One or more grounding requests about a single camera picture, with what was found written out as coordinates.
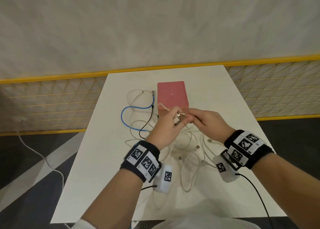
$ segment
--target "white floor stripe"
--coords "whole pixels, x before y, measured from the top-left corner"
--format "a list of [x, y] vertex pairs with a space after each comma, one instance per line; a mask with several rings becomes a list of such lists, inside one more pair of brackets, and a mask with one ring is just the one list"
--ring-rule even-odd
[[[76, 134], [62, 146], [49, 154], [46, 157], [48, 163], [53, 168], [57, 168], [73, 154], [75, 154], [80, 147], [84, 134], [84, 132]], [[51, 171], [52, 169], [47, 166], [45, 161], [40, 161], [32, 168], [21, 174], [6, 187], [2, 188], [0, 190], [0, 211], [18, 199], [28, 189], [47, 176]]]

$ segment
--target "right hand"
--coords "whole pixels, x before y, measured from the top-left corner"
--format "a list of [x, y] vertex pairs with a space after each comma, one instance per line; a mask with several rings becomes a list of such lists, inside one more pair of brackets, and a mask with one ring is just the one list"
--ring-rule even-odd
[[224, 143], [236, 131], [217, 112], [190, 108], [189, 113], [194, 116], [192, 123], [212, 140]]

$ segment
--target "white table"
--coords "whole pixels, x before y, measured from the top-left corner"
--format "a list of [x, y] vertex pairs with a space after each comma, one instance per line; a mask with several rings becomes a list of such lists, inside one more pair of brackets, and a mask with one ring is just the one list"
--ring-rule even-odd
[[[222, 65], [109, 74], [51, 223], [76, 222], [119, 170], [129, 150], [124, 141], [132, 139], [129, 129], [120, 120], [122, 109], [128, 106], [128, 92], [133, 89], [157, 91], [158, 82], [169, 81], [185, 82], [190, 107], [217, 111], [235, 129], [250, 130], [268, 142]], [[144, 93], [135, 104], [149, 106], [151, 100], [151, 94]], [[124, 115], [127, 123], [130, 114], [128, 110]], [[143, 119], [147, 120], [150, 114], [138, 115], [144, 115]], [[200, 133], [195, 134], [199, 140]], [[187, 137], [180, 138], [182, 142], [183, 139], [188, 141]], [[209, 145], [216, 153], [223, 150], [221, 145]], [[167, 163], [173, 165], [174, 181], [179, 167], [173, 158]], [[257, 187], [270, 216], [286, 215], [250, 170], [241, 168], [239, 172]], [[182, 178], [186, 183], [190, 180], [187, 169]], [[158, 207], [166, 201], [162, 209], [154, 207], [152, 189], [142, 191], [132, 220], [164, 220], [189, 213], [212, 213], [233, 218], [266, 217], [258, 195], [248, 181], [241, 177], [225, 183], [218, 171], [209, 166], [200, 168], [195, 186], [189, 193], [184, 193], [177, 181], [169, 195], [154, 193], [154, 199]]]

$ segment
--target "finger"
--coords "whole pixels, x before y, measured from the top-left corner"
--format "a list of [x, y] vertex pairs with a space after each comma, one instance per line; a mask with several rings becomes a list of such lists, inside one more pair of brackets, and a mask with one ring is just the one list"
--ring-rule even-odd
[[198, 117], [199, 120], [202, 120], [204, 117], [204, 111], [201, 109], [190, 108], [189, 114], [192, 114], [193, 116]]
[[183, 129], [183, 127], [185, 127], [187, 124], [192, 122], [194, 118], [196, 117], [194, 117], [193, 115], [187, 114], [186, 117], [182, 119], [180, 123], [178, 123], [174, 128], [180, 132]]
[[194, 117], [192, 123], [200, 130], [204, 126], [204, 124], [197, 117]]
[[181, 110], [181, 108], [179, 108], [179, 107], [174, 107], [174, 108], [172, 108], [170, 111], [169, 111], [169, 113], [167, 113], [167, 115], [169, 116], [169, 117], [172, 117], [173, 119], [176, 117], [176, 115], [178, 114], [178, 112], [182, 112], [182, 110]]

